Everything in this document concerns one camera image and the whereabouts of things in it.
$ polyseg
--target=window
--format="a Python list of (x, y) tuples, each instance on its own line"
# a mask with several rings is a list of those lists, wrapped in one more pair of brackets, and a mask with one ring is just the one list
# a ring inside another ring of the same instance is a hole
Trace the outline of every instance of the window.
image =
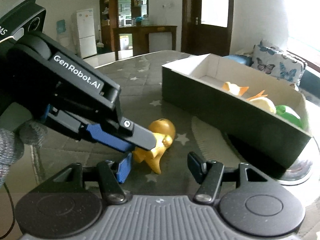
[(229, 0), (202, 0), (201, 24), (228, 26)]
[(319, 4), (320, 0), (285, 0), (289, 30), (288, 51), (318, 67), (320, 67)]

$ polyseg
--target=door window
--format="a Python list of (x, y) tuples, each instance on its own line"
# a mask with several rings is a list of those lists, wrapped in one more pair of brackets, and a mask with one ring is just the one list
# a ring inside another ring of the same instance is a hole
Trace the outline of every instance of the door window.
[(228, 26), (229, 0), (202, 0), (201, 24)]

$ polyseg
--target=orange toy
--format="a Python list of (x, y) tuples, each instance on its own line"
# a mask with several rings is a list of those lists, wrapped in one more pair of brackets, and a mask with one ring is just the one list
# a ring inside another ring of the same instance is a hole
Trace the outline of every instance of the orange toy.
[(255, 99), (255, 98), (264, 98), (264, 97), (268, 96), (268, 95), (263, 95), (263, 93), (264, 93), (264, 90), (261, 91), (258, 95), (255, 95), (254, 97), (247, 98), (247, 100), (250, 101), (250, 100)]
[(249, 89), (249, 87), (239, 87), (238, 85), (231, 84), (230, 82), (225, 82), (222, 88), (235, 96), (242, 96)]
[(171, 146), (176, 129), (173, 123), (167, 119), (154, 121), (148, 128), (153, 132), (153, 135), (156, 138), (156, 147), (151, 151), (145, 151), (136, 147), (132, 152), (133, 158), (138, 163), (141, 163), (144, 160), (155, 173), (161, 174), (160, 158), (166, 149)]

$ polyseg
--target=yellow duck toy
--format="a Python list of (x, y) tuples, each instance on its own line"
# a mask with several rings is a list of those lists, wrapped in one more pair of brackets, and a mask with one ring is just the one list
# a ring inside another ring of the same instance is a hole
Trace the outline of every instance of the yellow duck toy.
[(156, 147), (151, 151), (145, 151), (138, 147), (135, 148), (133, 158), (137, 163), (145, 161), (149, 167), (157, 174), (161, 174), (160, 158), (168, 149), (176, 135), (176, 129), (168, 119), (159, 119), (152, 122), (148, 129), (153, 132), (156, 138)]

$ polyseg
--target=camera lens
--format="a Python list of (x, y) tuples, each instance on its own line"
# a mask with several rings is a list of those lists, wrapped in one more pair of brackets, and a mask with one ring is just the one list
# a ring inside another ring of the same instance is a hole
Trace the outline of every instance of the camera lens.
[(32, 22), (30, 23), (30, 25), (29, 25), (28, 31), (29, 32), (30, 31), (35, 31), (38, 28), (39, 24), (40, 24), (40, 18), (39, 17), (34, 18), (32, 20)]

